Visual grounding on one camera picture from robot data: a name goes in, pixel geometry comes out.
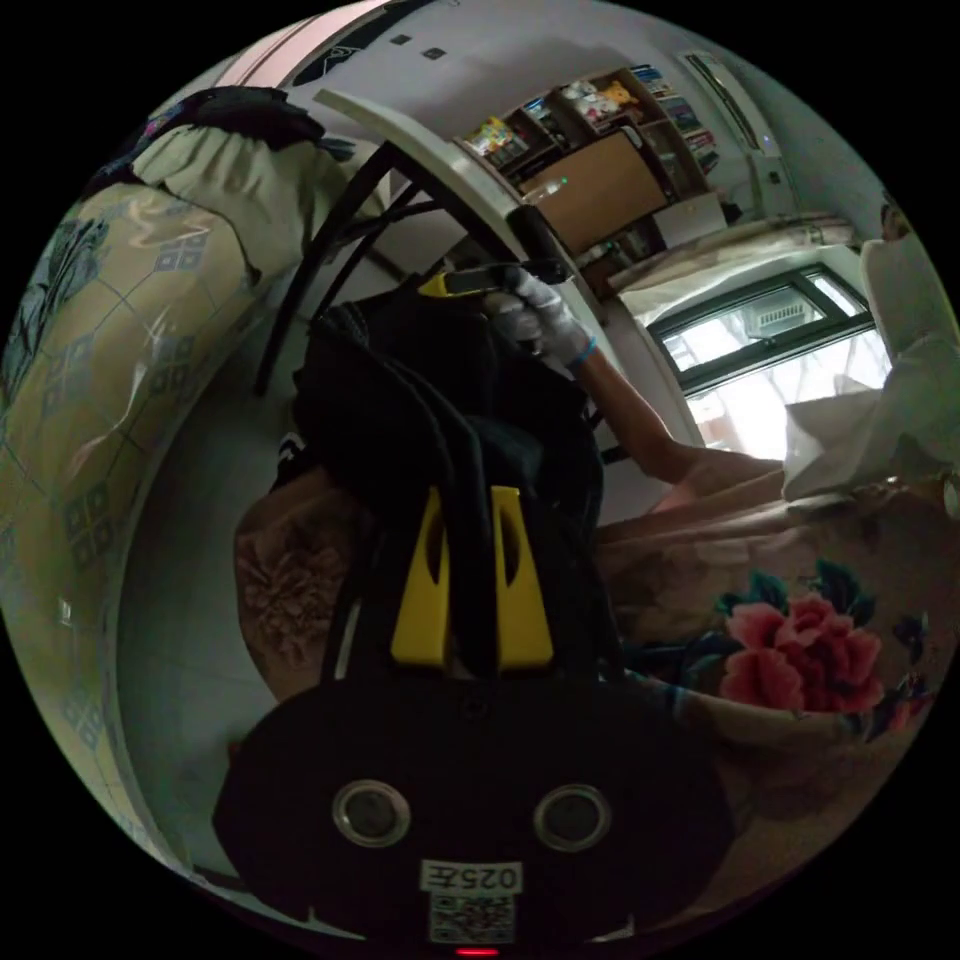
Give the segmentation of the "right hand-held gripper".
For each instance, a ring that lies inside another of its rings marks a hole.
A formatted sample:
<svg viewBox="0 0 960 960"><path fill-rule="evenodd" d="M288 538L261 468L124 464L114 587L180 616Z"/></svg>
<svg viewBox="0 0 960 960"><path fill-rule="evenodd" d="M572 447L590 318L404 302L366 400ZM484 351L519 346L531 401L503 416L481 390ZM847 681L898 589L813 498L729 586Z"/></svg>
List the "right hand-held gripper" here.
<svg viewBox="0 0 960 960"><path fill-rule="evenodd" d="M479 299L494 326L533 356L544 352L542 332L533 310L516 293L525 271L517 264L487 264L439 272L426 280L418 293L424 297Z"/></svg>

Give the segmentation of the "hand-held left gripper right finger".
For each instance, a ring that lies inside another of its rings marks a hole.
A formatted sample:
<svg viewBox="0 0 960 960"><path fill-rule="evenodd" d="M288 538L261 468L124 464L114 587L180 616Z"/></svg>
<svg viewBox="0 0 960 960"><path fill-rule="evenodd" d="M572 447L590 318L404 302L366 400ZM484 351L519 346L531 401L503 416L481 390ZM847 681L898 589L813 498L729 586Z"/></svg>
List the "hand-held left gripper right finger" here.
<svg viewBox="0 0 960 960"><path fill-rule="evenodd" d="M553 661L553 643L520 492L494 486L490 494L498 668L545 669Z"/></svg>

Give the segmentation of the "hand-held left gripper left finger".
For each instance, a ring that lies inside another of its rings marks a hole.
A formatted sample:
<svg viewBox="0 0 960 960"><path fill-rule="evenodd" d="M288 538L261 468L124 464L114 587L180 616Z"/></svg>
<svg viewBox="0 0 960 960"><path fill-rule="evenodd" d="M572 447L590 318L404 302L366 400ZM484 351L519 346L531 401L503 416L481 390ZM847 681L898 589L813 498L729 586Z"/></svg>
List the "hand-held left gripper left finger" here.
<svg viewBox="0 0 960 960"><path fill-rule="evenodd" d="M439 492L431 488L408 566L390 654L405 667L445 667L450 656L450 550Z"/></svg>

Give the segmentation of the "person's right hand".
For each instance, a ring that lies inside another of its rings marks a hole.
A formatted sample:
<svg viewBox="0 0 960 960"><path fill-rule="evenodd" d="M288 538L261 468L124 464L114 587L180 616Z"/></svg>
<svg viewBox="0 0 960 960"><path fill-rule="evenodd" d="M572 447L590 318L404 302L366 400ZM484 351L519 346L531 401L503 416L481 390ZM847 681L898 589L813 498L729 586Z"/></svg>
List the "person's right hand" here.
<svg viewBox="0 0 960 960"><path fill-rule="evenodd" d="M518 265L504 268L502 290L486 296L484 309L510 339L570 370L596 351L596 338L556 290Z"/></svg>

